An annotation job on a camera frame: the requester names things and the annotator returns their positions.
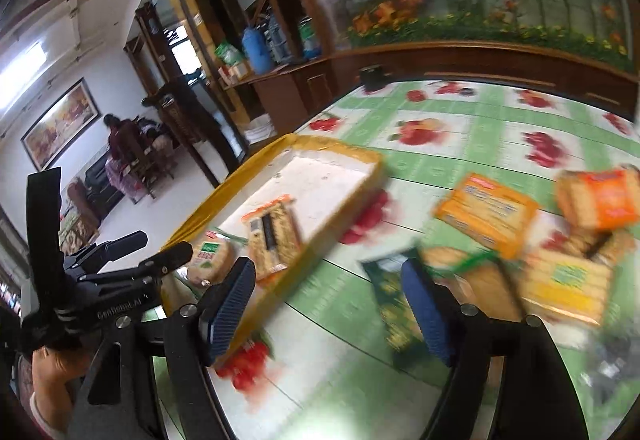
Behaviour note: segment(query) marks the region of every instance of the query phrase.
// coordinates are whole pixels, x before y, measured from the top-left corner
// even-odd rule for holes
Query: picture frame
[[[22,136],[22,145],[36,170],[48,169],[99,117],[100,111],[82,78]]]

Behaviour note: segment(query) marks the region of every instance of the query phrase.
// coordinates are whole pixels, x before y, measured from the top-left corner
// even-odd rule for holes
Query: table
[[[444,132],[437,142],[412,130],[412,121],[425,119],[439,121],[428,123]],[[265,324],[261,340],[273,359],[257,384],[237,391],[231,380],[211,372],[240,440],[419,438],[447,369],[433,357],[405,372],[393,369],[360,262],[415,242],[476,250],[476,242],[431,217],[434,205],[467,172],[494,178],[539,202],[542,209],[527,243],[536,246],[554,230],[565,229],[553,195],[553,178],[560,170],[640,166],[640,139],[631,123],[579,102],[495,84],[404,82],[373,94],[359,88],[298,132],[332,136],[384,154],[388,202],[377,225],[347,240],[350,244],[337,244]],[[555,151],[540,141],[551,142]],[[640,226],[632,232],[640,239]],[[638,266],[640,252],[620,266],[608,324],[633,317],[640,298]],[[552,325],[550,331],[576,385],[591,438],[606,438],[640,393],[640,380],[621,384],[604,409],[594,409],[580,381],[589,333],[569,325]],[[161,380],[166,369],[157,361]],[[170,427],[179,428],[166,386],[159,382],[162,404]],[[493,412],[488,396],[473,438],[486,437]]]

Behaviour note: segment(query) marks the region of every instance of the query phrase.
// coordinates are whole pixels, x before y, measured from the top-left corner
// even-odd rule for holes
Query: silver bolt
[[[196,305],[185,305],[182,308],[180,308],[180,315],[182,317],[191,317],[192,315],[194,315],[197,311],[197,307]]]
[[[120,316],[116,319],[116,328],[126,328],[131,324],[131,317],[128,315]]]
[[[542,326],[542,321],[535,315],[528,315],[525,317],[524,322],[532,328],[539,328]]]
[[[469,317],[473,317],[474,315],[478,315],[478,307],[476,305],[471,305],[469,303],[464,303],[460,305],[460,311]]]

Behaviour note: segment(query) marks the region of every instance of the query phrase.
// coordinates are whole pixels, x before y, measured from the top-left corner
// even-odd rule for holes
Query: white wall
[[[0,144],[0,205],[25,238],[27,176],[36,169],[20,138],[66,89],[83,77],[101,115],[113,113],[120,118],[133,118],[146,111],[140,105],[145,97],[142,84],[129,58],[118,47],[103,48],[90,54],[57,78],[39,100],[31,103],[30,109],[20,115]],[[105,146],[108,134],[102,120],[96,120],[58,158],[52,167],[62,168],[62,186]]]

